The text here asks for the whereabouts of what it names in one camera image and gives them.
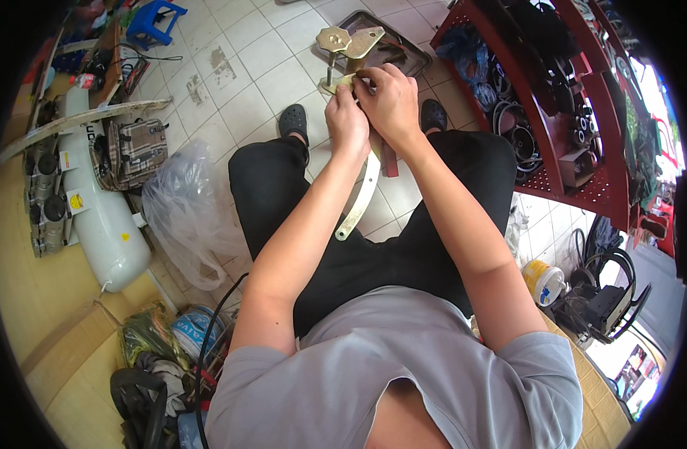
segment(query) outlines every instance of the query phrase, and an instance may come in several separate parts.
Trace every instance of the man's right arm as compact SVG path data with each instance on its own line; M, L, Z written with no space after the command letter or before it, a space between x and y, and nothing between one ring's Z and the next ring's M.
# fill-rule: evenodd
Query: man's right arm
M516 337L547 331L510 249L486 211L418 128L418 89L391 64L358 72L376 83L371 95L354 78L374 128L411 168L436 230L456 264L485 344L499 350Z

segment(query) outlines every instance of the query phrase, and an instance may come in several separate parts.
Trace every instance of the plaid bag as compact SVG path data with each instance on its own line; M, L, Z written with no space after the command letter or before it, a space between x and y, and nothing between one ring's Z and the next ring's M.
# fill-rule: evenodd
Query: plaid bag
M103 190L124 191L141 187L167 159L164 130L159 119L118 126L109 123L107 136L89 141L94 175Z

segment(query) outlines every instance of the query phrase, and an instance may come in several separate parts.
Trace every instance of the warning sticker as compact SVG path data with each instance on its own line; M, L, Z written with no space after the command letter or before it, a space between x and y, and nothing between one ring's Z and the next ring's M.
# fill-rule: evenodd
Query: warning sticker
M84 202L81 200L81 196L79 196L79 193L74 195L70 200L69 204L72 206L72 209L79 209L84 206Z

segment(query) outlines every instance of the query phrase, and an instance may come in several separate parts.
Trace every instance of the man's right hand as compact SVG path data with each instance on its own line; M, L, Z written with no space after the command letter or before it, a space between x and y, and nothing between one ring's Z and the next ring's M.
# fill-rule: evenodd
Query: man's right hand
M372 95L362 78L370 78L376 85ZM406 142L421 134L418 125L418 86L416 79L406 77L393 64L367 67L357 72L354 90L361 108L376 131L395 152L406 151Z

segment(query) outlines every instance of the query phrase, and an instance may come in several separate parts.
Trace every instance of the gray t-shirt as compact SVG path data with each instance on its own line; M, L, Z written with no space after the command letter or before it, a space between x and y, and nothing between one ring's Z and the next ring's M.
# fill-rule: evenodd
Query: gray t-shirt
M388 286L330 313L293 357L226 358L206 420L211 449L362 448L395 379L420 391L453 448L572 448L583 398L568 341L547 332L497 354L450 302Z

